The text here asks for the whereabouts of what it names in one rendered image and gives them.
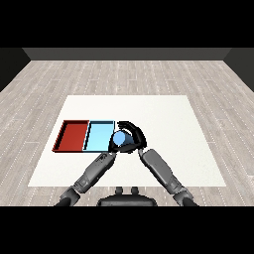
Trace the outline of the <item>red shallow open box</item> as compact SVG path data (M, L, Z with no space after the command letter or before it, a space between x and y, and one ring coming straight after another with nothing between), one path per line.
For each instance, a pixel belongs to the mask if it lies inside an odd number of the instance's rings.
M53 146L55 153L81 153L88 120L65 120Z

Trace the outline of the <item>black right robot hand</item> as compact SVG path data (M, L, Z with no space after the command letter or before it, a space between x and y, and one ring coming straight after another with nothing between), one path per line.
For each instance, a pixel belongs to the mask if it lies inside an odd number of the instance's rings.
M134 125L132 122L119 121L118 127L120 129L127 129L132 133L134 144L137 146L138 149L144 149L147 147L147 141L146 141L144 133L139 127Z

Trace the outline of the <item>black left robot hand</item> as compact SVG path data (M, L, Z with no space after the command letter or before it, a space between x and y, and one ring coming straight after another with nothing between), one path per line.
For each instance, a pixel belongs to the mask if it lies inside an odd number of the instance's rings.
M136 149L136 145L134 143L133 144L129 144L129 145L125 145L125 146L117 146L117 145L115 145L114 142L113 142L113 135L114 135L114 133L112 134L112 136L110 138L109 146L108 146L108 151L110 153L117 153L117 152L120 152L120 153L132 153Z

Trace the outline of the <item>small blue can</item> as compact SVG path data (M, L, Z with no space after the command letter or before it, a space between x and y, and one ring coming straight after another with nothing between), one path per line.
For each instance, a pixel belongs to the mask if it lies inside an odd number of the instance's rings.
M117 131L113 135L113 142L117 146L133 144L133 137L125 131Z

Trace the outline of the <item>dark grey robot body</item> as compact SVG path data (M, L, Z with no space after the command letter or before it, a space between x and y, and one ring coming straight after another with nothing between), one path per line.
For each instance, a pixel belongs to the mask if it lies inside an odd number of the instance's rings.
M131 188L130 194L124 194L122 187L115 189L115 194L101 198L97 206L157 206L153 198L140 195L137 187Z

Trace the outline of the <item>light blue shallow open box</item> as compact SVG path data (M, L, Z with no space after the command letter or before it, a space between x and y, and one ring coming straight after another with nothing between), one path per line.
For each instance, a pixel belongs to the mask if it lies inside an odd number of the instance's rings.
M114 129L114 120L91 120L85 134L82 151L84 153L107 152Z

